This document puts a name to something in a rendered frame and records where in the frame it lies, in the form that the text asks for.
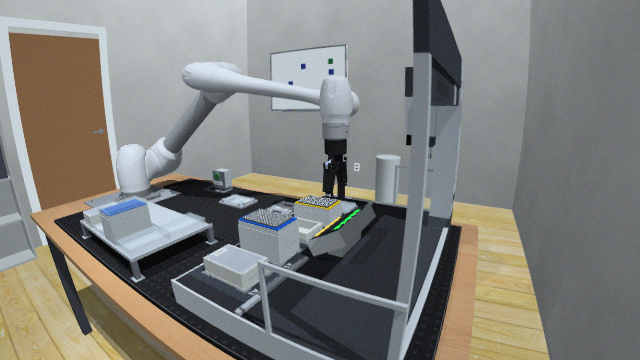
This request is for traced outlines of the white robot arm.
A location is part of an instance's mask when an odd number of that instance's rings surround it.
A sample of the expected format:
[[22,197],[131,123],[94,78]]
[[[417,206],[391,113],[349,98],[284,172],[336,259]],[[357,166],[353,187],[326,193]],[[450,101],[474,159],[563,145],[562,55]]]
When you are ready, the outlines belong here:
[[188,139],[217,104],[236,92],[318,105],[322,117],[322,137],[334,141],[349,138],[349,118],[356,114],[360,104],[347,78],[341,76],[325,78],[321,90],[315,90],[244,76],[237,66],[230,63],[203,62],[187,65],[182,71],[182,79],[189,87],[201,91],[167,137],[159,139],[146,151],[138,144],[120,148],[116,171],[121,196],[113,201],[132,196],[147,201],[161,197],[159,193],[152,192],[150,181],[180,166],[182,147]]

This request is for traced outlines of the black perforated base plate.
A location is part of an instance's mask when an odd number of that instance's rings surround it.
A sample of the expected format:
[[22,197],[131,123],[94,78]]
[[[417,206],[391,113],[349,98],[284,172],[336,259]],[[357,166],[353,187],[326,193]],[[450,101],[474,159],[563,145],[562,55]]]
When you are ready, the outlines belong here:
[[[233,187],[227,192],[214,191],[214,183],[186,179],[163,186],[182,194],[155,202],[181,214],[193,213],[205,217],[213,224],[214,238],[218,242],[210,245],[207,231],[139,259],[140,273],[145,279],[135,283],[130,262],[108,246],[90,230],[92,237],[83,239],[80,220],[83,211],[55,219],[57,224],[82,248],[115,274],[142,297],[165,314],[201,337],[211,345],[236,360],[275,360],[223,332],[176,302],[171,279],[201,265],[203,258],[228,244],[239,243],[238,220],[257,209],[266,210],[281,201],[295,203],[300,200],[281,195]],[[185,193],[184,193],[185,192]],[[244,209],[220,204],[222,198],[238,194],[255,198],[257,203]],[[407,360],[435,360],[444,318],[450,296],[457,260],[462,226],[451,225],[435,283],[425,309],[420,327]]]

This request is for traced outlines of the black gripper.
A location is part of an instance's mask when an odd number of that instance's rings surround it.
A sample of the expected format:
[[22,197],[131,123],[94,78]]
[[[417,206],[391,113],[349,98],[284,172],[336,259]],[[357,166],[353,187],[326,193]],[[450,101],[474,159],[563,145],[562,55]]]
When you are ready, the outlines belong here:
[[333,189],[335,177],[337,177],[337,200],[345,201],[347,157],[343,155],[346,153],[347,139],[337,141],[325,139],[325,154],[328,155],[328,162],[323,163],[323,192],[325,192],[325,198],[334,199]]

